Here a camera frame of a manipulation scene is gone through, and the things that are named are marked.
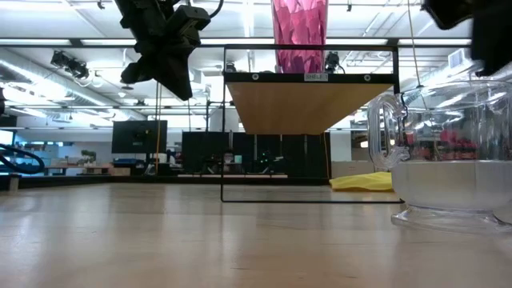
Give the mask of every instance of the black metal frame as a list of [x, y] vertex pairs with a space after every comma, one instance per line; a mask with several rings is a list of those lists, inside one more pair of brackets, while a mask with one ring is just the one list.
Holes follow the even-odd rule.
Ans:
[[[328, 74], [327, 82], [318, 82], [322, 84], [332, 83], [357, 83], [357, 84], [386, 84], [394, 86], [394, 92], [400, 93], [398, 46], [394, 45], [235, 45], [224, 46], [224, 66], [226, 65], [226, 52], [228, 50], [358, 50], [358, 51], [389, 51], [392, 54], [393, 73], [392, 74]], [[272, 74], [272, 73], [227, 73], [224, 71], [224, 87], [222, 95], [222, 132], [226, 132], [226, 84], [228, 82], [287, 82], [304, 83], [304, 74]], [[316, 203], [316, 204], [402, 204], [403, 200], [398, 201], [270, 201], [270, 200], [225, 200], [224, 199], [224, 169], [221, 169], [221, 193], [220, 200], [228, 203]]]

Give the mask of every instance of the yellow cloth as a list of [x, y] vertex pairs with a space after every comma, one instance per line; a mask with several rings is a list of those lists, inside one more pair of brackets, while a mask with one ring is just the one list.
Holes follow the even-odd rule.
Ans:
[[334, 191], [394, 192], [391, 185], [391, 173], [376, 172], [329, 180]]

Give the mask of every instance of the wooden table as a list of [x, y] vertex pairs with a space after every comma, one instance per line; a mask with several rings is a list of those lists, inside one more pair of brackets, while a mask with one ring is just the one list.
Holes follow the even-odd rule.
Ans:
[[[273, 197], [330, 193], [226, 188], [272, 190]], [[0, 282], [2, 288], [510, 288], [512, 239], [396, 227], [390, 216], [400, 209], [222, 204], [218, 185], [20, 190], [0, 196]], [[512, 221], [510, 212], [502, 216]]]
[[63, 175], [66, 175], [68, 169], [80, 168], [80, 169], [109, 169], [109, 167], [103, 166], [45, 166], [44, 175], [48, 176], [50, 174], [50, 169], [60, 170]]

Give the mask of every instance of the shelf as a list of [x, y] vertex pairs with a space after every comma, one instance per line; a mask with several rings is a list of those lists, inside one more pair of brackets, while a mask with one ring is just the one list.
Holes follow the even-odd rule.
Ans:
[[394, 83], [391, 74], [328, 74], [326, 82], [304, 74], [224, 76], [248, 134], [321, 134]]

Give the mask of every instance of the pink vase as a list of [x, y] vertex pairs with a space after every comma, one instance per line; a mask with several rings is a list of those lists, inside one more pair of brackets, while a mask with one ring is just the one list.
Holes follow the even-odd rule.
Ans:
[[[273, 0], [276, 44], [325, 45], [327, 0]], [[283, 73], [321, 73], [321, 50], [278, 50], [278, 66]]]

